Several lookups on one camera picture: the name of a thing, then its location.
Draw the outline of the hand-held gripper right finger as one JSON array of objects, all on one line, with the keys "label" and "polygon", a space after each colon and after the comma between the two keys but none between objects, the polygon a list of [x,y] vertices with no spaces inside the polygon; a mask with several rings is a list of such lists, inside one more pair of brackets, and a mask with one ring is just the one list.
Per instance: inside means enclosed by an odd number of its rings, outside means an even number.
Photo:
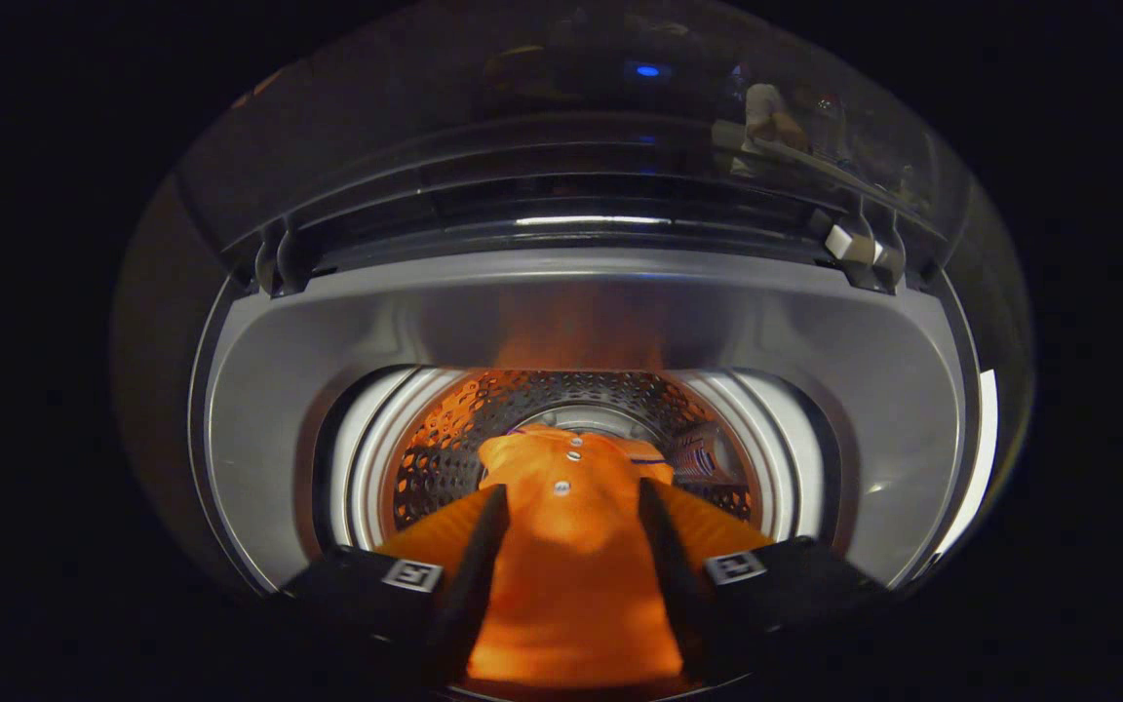
[{"label": "hand-held gripper right finger", "polygon": [[891,590],[814,537],[768,543],[650,477],[639,483],[638,516],[691,683],[732,683],[819,659],[827,644],[891,612]]}]

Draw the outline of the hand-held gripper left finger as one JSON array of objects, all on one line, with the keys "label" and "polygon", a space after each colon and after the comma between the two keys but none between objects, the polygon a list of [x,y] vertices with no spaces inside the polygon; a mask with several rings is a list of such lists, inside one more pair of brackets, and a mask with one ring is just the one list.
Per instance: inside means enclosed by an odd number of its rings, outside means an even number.
[{"label": "hand-held gripper left finger", "polygon": [[424,560],[338,546],[277,592],[277,609],[343,649],[366,651],[392,683],[449,685],[467,672],[511,525],[506,487],[445,507],[456,556]]}]

